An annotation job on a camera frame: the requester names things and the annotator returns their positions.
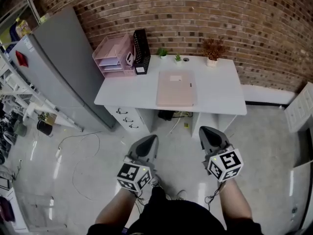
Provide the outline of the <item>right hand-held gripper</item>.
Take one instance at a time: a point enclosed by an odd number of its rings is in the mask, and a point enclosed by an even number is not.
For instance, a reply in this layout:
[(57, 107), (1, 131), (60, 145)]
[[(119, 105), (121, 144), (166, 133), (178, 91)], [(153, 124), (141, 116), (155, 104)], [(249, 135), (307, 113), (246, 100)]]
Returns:
[(239, 174), (244, 165), (241, 153), (239, 149), (229, 148), (231, 144), (223, 132), (201, 126), (199, 138), (206, 154), (218, 153), (202, 162), (208, 175), (213, 175), (219, 183), (224, 183)]

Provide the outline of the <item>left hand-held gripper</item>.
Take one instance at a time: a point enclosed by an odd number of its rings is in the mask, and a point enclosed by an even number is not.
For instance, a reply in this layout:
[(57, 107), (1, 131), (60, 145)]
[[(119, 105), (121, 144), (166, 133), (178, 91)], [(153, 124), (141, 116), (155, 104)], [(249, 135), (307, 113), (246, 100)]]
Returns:
[(159, 139), (157, 135), (143, 137), (132, 144), (117, 174), (122, 188), (141, 192), (155, 176), (154, 160), (157, 158)]

